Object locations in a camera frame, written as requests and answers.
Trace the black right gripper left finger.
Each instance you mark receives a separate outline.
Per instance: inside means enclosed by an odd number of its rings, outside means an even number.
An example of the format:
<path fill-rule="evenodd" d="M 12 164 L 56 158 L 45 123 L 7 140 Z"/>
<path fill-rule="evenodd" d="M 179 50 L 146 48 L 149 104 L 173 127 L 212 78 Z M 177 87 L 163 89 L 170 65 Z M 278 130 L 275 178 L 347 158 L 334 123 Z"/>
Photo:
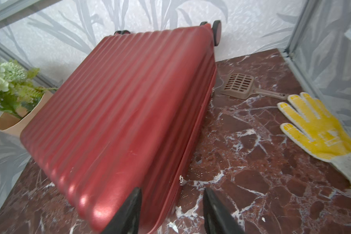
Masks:
<path fill-rule="evenodd" d="M 101 234 L 138 234 L 142 191 L 136 187 Z"/>

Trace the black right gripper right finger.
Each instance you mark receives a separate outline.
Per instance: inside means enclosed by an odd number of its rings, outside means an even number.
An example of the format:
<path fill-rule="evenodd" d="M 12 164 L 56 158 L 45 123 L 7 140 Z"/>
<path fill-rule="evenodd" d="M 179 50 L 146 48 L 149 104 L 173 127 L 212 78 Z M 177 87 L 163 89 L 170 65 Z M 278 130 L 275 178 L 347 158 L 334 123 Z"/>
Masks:
<path fill-rule="evenodd" d="M 207 234 L 244 234 L 211 188 L 203 191 L 204 229 Z"/>

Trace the silver zipper pull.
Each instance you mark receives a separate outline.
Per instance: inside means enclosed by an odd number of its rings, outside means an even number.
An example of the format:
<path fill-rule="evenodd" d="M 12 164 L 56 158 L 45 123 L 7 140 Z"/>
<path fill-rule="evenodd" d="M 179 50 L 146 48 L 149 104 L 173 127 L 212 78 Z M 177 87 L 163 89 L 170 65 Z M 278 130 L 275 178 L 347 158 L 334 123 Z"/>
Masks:
<path fill-rule="evenodd" d="M 179 184 L 180 186 L 184 186 L 187 183 L 187 180 L 184 179 L 182 175 L 179 176 Z"/>

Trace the red ribbed hardshell suitcase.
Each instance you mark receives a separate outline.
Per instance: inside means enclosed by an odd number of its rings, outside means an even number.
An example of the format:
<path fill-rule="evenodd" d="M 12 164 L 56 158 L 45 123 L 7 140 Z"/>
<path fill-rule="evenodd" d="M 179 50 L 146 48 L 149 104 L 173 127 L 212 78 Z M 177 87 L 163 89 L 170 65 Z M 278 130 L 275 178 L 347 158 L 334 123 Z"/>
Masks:
<path fill-rule="evenodd" d="M 216 78 L 222 23 L 105 37 L 20 141 L 100 233 L 136 187 L 139 234 L 172 210 Z"/>

